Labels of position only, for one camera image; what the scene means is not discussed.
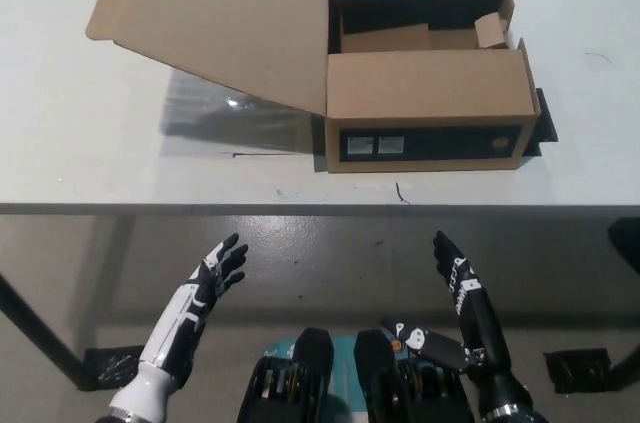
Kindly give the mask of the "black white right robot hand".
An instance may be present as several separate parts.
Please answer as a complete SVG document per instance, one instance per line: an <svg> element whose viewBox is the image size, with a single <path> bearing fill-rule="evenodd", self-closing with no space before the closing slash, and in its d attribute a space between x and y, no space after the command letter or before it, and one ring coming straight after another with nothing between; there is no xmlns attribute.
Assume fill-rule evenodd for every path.
<svg viewBox="0 0 640 423"><path fill-rule="evenodd" d="M482 414L506 405L532 405L526 388L512 372L509 349L480 277L470 260L442 231L433 239L436 269L452 298L463 340L427 330L404 317L387 317L382 325L413 354L458 374L479 391Z"/></svg>

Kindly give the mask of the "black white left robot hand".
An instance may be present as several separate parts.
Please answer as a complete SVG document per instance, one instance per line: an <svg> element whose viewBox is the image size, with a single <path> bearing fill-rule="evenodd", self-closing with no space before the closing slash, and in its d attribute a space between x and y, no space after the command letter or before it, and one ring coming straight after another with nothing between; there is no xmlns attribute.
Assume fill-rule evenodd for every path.
<svg viewBox="0 0 640 423"><path fill-rule="evenodd" d="M193 369L206 320L220 297L245 273L248 246L233 233L218 243L174 292L140 355L140 361L171 377L180 389Z"/></svg>

